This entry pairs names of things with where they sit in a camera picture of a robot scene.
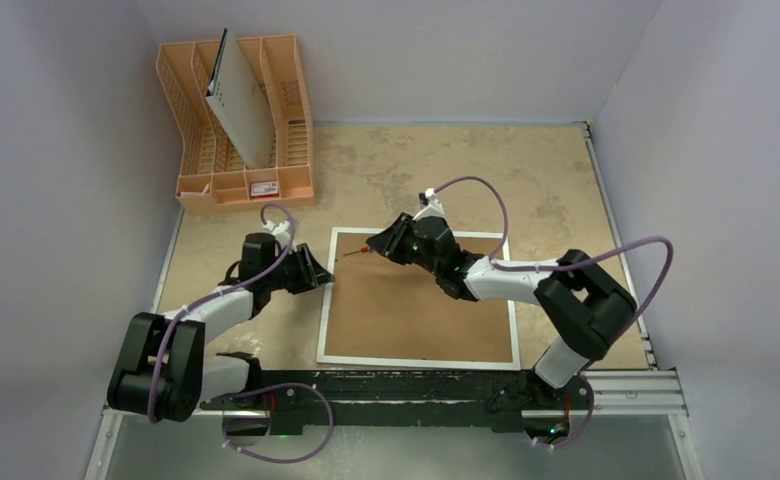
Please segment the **blue handled screwdriver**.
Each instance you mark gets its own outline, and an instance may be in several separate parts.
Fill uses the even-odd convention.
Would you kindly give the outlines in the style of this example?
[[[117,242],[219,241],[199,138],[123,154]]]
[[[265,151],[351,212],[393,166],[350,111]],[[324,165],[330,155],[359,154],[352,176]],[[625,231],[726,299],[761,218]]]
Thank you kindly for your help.
[[[359,248],[357,250],[346,252],[346,253],[342,254],[341,258],[346,258],[346,257],[359,255],[359,254],[367,254],[367,253],[371,253],[371,252],[372,252],[372,249],[370,247],[364,246],[364,247],[361,247],[361,248]]]

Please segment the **white picture frame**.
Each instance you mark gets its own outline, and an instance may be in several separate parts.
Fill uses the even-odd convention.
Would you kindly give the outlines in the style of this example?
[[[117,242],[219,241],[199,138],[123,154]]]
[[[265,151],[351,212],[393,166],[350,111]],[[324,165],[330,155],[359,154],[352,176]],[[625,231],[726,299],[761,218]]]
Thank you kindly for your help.
[[[364,247],[373,228],[335,227],[323,296],[316,360],[388,368],[517,370],[516,307],[507,300],[454,300],[418,266]]]

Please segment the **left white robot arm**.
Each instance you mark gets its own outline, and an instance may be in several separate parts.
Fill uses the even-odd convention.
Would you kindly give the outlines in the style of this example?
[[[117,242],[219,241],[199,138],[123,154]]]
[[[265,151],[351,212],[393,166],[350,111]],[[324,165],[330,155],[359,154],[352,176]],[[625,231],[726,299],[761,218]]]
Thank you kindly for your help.
[[[207,362],[206,344],[255,318],[273,293],[297,295],[334,279],[307,244],[294,245],[288,234],[246,235],[240,259],[210,294],[177,310],[140,312],[130,320],[108,384],[107,405],[145,415],[153,423],[183,422],[200,403],[222,395],[238,408],[255,407],[264,395],[258,360],[226,353]]]

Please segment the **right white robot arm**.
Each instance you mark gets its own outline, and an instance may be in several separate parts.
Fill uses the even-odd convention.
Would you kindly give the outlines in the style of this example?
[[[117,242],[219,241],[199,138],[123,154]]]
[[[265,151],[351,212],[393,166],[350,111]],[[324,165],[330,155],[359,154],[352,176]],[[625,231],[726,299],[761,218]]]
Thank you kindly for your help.
[[[543,309],[558,333],[527,381],[530,399],[550,407],[567,384],[603,359],[634,320],[634,297],[585,252],[570,249],[541,262],[494,260],[463,249],[447,221],[403,213],[366,241],[367,248],[399,264],[429,272],[456,300],[507,300]]]

